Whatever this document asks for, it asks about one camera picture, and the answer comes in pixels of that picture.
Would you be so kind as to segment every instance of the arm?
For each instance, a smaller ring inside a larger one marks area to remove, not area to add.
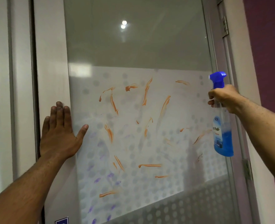
[[[241,96],[232,85],[211,90],[209,98],[216,98],[239,117],[253,146],[275,177],[275,113]]]
[[[46,117],[40,142],[41,158],[0,194],[0,224],[36,224],[50,186],[63,163],[80,148],[88,125],[74,136],[69,107],[61,102]]]

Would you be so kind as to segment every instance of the blue spray bottle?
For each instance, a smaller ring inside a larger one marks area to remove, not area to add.
[[[226,73],[222,71],[215,72],[209,76],[213,82],[213,88],[224,88],[224,77]],[[214,149],[219,154],[227,157],[234,155],[232,145],[232,131],[230,124],[230,114],[220,102],[214,99],[214,119],[213,119],[213,138]]]

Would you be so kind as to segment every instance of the left hand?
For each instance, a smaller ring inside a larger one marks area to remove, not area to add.
[[[43,123],[40,142],[40,154],[54,153],[64,159],[76,154],[82,145],[89,125],[84,125],[75,137],[72,129],[71,112],[68,106],[63,107],[58,101],[51,107],[50,116]]]

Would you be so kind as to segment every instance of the hand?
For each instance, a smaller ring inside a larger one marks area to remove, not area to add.
[[[216,88],[208,92],[209,99],[216,99],[223,106],[225,106],[230,113],[235,113],[236,107],[240,104],[242,99],[245,99],[241,96],[237,89],[232,85],[225,85],[224,88]],[[208,101],[208,104],[211,107],[214,107],[214,100]]]
[[[40,142],[40,154],[59,154],[68,159],[76,154],[82,145],[83,137],[89,125],[84,125],[75,137],[72,130],[70,108],[58,101],[51,107],[50,117],[47,116],[43,123]]]

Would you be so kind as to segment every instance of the blue liquid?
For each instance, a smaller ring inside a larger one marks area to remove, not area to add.
[[[214,149],[217,153],[232,157],[234,155],[233,152],[233,144],[232,144],[232,132],[228,131],[222,134],[222,143],[214,140]]]

